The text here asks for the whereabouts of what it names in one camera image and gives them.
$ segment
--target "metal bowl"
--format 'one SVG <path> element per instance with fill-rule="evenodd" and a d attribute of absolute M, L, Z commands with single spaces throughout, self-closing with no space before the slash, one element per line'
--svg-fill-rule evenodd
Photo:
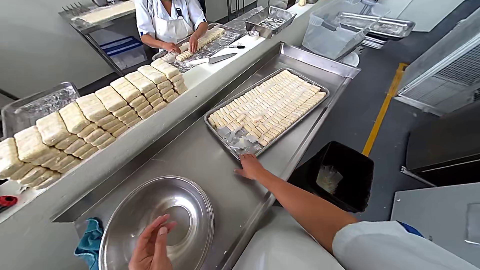
<path fill-rule="evenodd" d="M 139 186 L 113 212 L 100 244 L 99 269 L 127 270 L 138 236 L 166 213 L 178 222 L 167 238 L 173 269 L 199 269 L 212 243 L 212 205 L 197 184 L 172 175 Z"/>

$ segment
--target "knife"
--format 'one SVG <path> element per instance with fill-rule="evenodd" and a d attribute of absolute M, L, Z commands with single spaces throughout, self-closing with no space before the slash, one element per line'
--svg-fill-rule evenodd
<path fill-rule="evenodd" d="M 209 63 L 209 64 L 213 64 L 213 63 L 216 63 L 218 61 L 222 61 L 222 60 L 225 60 L 225 59 L 228 59 L 234 55 L 236 55 L 237 53 L 229 53 L 229 54 L 225 54 L 225 55 L 220 55 L 220 56 L 215 56 L 215 57 L 210 57 L 210 58 L 200 58 L 200 59 L 196 59 L 196 60 L 192 60 L 190 62 L 187 62 L 185 65 L 187 67 L 191 67 L 191 66 L 196 66 L 196 65 L 199 65 L 199 64 L 203 64 L 203 63 Z"/>

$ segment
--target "black trash bin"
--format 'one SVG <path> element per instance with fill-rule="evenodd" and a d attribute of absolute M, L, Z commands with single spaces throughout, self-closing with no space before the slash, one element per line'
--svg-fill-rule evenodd
<path fill-rule="evenodd" d="M 332 166 L 343 178 L 333 194 L 317 184 L 321 166 Z M 298 167 L 289 182 L 324 198 L 339 208 L 363 212 L 368 205 L 373 180 L 373 160 L 339 142 L 331 141 Z"/>

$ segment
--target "hand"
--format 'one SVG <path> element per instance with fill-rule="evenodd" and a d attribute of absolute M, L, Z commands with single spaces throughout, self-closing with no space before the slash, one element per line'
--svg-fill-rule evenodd
<path fill-rule="evenodd" d="M 178 48 L 177 45 L 173 42 L 165 42 L 162 47 L 164 50 L 170 52 L 181 53 L 180 48 Z"/>
<path fill-rule="evenodd" d="M 190 36 L 190 52 L 195 53 L 198 49 L 198 38 L 195 34 Z"/>
<path fill-rule="evenodd" d="M 177 223 L 165 223 L 170 215 L 156 218 L 138 237 L 128 264 L 129 270 L 172 270 L 172 263 L 167 257 L 167 233 Z"/>
<path fill-rule="evenodd" d="M 260 164 L 255 155 L 240 155 L 240 162 L 243 170 L 235 169 L 234 172 L 243 177 L 250 178 L 252 180 L 259 180 L 259 177 L 265 175 L 265 173 L 268 173 L 268 171 Z"/>

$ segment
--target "red object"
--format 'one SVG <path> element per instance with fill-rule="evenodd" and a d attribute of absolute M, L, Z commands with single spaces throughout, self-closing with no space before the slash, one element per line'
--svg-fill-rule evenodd
<path fill-rule="evenodd" d="M 15 196 L 0 196 L 0 207 L 8 207 L 15 205 L 18 202 L 18 198 Z"/>

